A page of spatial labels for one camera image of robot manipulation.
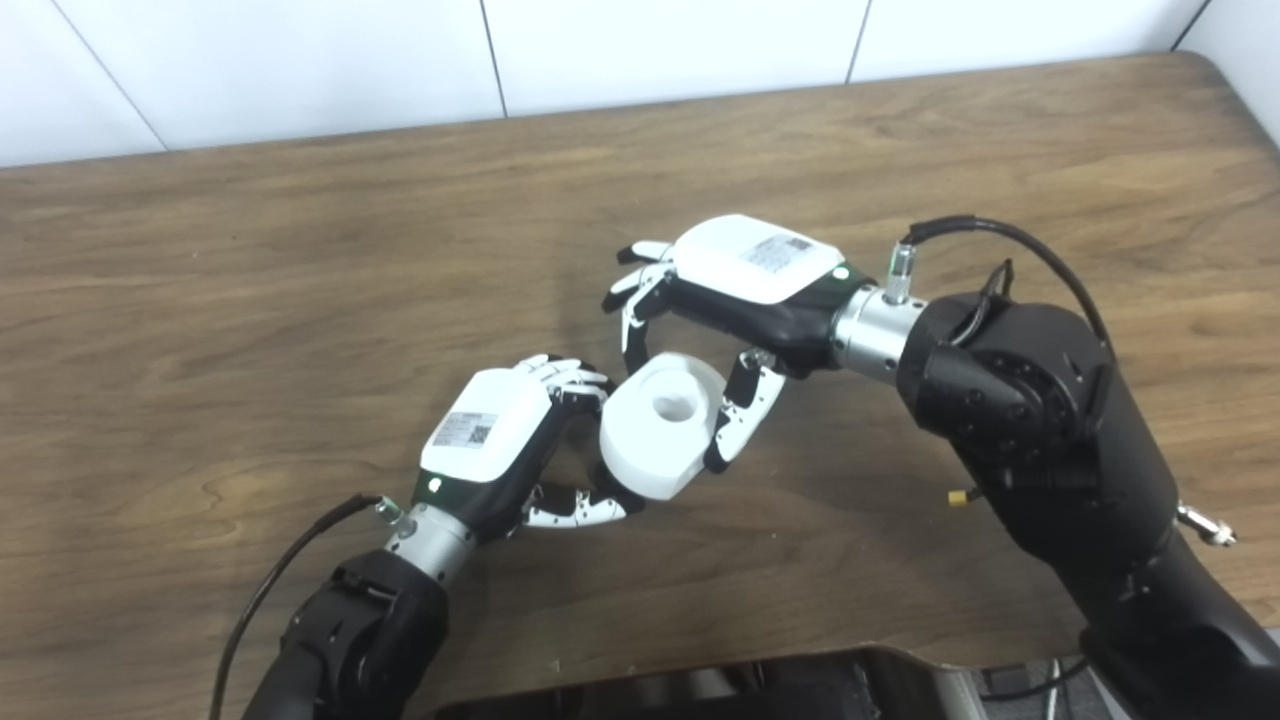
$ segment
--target silver metal joint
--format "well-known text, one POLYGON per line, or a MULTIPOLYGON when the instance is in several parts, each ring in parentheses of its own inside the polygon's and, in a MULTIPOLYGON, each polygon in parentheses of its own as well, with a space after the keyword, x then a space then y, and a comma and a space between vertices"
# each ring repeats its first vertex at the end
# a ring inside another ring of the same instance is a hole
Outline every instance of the silver metal joint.
POLYGON ((1178 503, 1178 521, 1196 530, 1206 544, 1230 547, 1236 543, 1235 530, 1220 520, 1215 520, 1190 505, 1178 503))
POLYGON ((475 547, 475 536, 466 525, 425 502, 413 506, 383 546, 445 588, 462 570, 475 547))
POLYGON ((887 292, 876 286, 858 288, 836 315, 831 343, 841 366, 893 383, 906 337, 925 302, 906 296, 902 302, 891 304, 884 299, 887 292))
POLYGON ((884 302, 902 305, 911 297, 911 273, 915 270, 915 246, 899 242, 888 261, 884 281, 884 302))

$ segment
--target metal connector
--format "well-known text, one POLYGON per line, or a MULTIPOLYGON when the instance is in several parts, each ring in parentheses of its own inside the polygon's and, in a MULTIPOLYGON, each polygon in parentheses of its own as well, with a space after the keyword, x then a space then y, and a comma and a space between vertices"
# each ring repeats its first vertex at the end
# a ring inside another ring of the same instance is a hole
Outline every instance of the metal connector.
POLYGON ((911 272, 915 269, 915 246, 899 242, 888 261, 884 279, 884 302, 901 305, 911 296, 911 272))
POLYGON ((1196 530, 1206 544, 1230 547, 1235 544, 1235 530, 1220 520, 1215 520, 1190 505, 1178 503, 1178 521, 1196 530))

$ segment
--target white plastic object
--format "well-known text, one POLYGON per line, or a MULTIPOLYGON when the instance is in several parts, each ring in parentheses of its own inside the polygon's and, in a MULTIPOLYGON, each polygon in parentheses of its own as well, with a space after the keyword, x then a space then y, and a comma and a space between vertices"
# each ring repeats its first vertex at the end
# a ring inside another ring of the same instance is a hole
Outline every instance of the white plastic object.
POLYGON ((631 492, 671 500, 703 470, 724 378, 696 357, 663 352, 604 404, 600 455, 631 492))
POLYGON ((524 370, 481 370, 422 446, 424 470, 472 483, 497 480, 547 416, 543 382, 524 370))
POLYGON ((680 279, 760 305, 782 302, 845 261, 831 245, 746 215, 694 225, 668 258, 680 279))

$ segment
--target black cable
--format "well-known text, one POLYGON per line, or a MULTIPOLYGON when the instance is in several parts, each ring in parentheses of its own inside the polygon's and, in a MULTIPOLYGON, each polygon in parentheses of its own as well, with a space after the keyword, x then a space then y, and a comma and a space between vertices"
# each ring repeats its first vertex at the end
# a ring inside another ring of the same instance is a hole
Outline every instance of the black cable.
POLYGON ((329 528, 337 525, 342 520, 351 518, 356 512, 376 505, 381 500, 376 495, 353 495, 344 500, 340 505, 333 510, 325 512, 319 520, 311 524, 310 528, 298 539, 293 541, 293 544, 284 551, 284 555, 275 561, 275 565, 266 573, 262 582, 259 583, 257 589, 248 598, 248 605, 241 612, 239 620, 236 621, 236 626, 232 628, 232 634, 227 638, 227 646, 223 648, 223 657, 218 661, 218 674, 214 676, 214 697, 209 703, 209 720, 218 720, 223 712, 223 696, 227 694, 227 678, 232 671, 232 660, 236 657, 236 648, 239 646, 241 637, 244 634, 244 629, 248 628, 248 621, 253 619, 253 614, 257 612, 262 601, 266 600, 266 593, 271 592, 271 585, 275 580, 280 579, 280 574, 284 569, 289 566, 289 562, 302 548, 307 546, 311 541, 320 536, 320 533, 328 530, 329 528))
POLYGON ((1056 252, 1050 250, 1047 245, 1037 240, 1027 231, 1009 223, 992 220, 989 218, 952 215, 911 225, 910 232, 908 232, 906 237, 904 237, 900 242, 902 245, 918 246, 923 245, 924 241, 938 236, 975 231, 986 231, 1007 237, 1027 250, 1030 250, 1033 255, 1048 265, 1048 268, 1053 270, 1053 274, 1057 275, 1059 279, 1061 279, 1062 283, 1065 283, 1071 291, 1071 295, 1075 296, 1075 301, 1080 304, 1080 310, 1084 311, 1084 316, 1089 320, 1089 327, 1093 328, 1093 334, 1097 336, 1098 342, 1101 342, 1102 346, 1107 348, 1107 352, 1115 357, 1115 348, 1111 347, 1111 336, 1107 333, 1107 325, 1102 322, 1102 314, 1098 313, 1098 306, 1093 302, 1093 297, 1089 296, 1089 291, 1085 290, 1084 283, 1080 282, 1080 278, 1076 277, 1071 268, 1064 263, 1056 252))
POLYGON ((1014 284, 1014 261, 1005 260, 992 270, 991 275, 987 278, 987 283, 982 286, 978 291, 978 306, 973 309, 969 315, 969 323, 960 329, 952 338, 951 345, 964 346, 969 342, 973 336, 978 334, 978 329, 987 320, 987 313, 991 311, 991 299, 1000 292, 1004 297, 1009 297, 1009 290, 1014 284))
POLYGON ((1076 662, 1075 665, 1068 667, 1066 670, 1062 670, 1062 674, 1059 675, 1057 678, 1051 678, 1051 679, 1044 680, 1043 683, 1041 683, 1038 685, 1032 685, 1032 687, 1027 688, 1025 691, 1018 691, 1018 692, 1012 692, 1012 693, 980 694, 980 696, 978 696, 978 700, 984 701, 984 702, 1011 702, 1011 701, 1015 701, 1015 700, 1027 700, 1029 697, 1036 697, 1036 696, 1038 696, 1041 693, 1048 692, 1048 691, 1051 691, 1051 689, 1053 689, 1053 688, 1056 688, 1056 687, 1066 683, 1071 678, 1074 678, 1074 676, 1079 675, 1080 673, 1083 673, 1084 669, 1088 667, 1088 666, 1089 666, 1089 661, 1084 660, 1082 657, 1079 662, 1076 662))

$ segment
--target white robotic hand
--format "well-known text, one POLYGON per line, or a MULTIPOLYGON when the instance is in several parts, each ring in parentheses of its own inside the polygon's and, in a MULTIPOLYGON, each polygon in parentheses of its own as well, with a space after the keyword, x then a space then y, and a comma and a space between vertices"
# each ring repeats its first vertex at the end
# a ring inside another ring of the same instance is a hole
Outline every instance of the white robotic hand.
POLYGON ((627 372, 649 361, 649 320, 667 311, 745 340, 721 401, 704 465, 722 473, 746 446, 787 377, 838 368, 832 318, 870 278, 838 249, 744 215, 707 220, 675 243, 640 241, 618 252, 644 261, 609 288, 605 313, 621 310, 627 372))
POLYGON ((443 511, 483 544, 521 524, 573 528, 637 511, 643 501, 607 473, 595 478, 604 493, 538 483, 570 420, 598 419, 612 389, 591 365, 552 355, 476 373, 422 447, 415 512, 443 511))

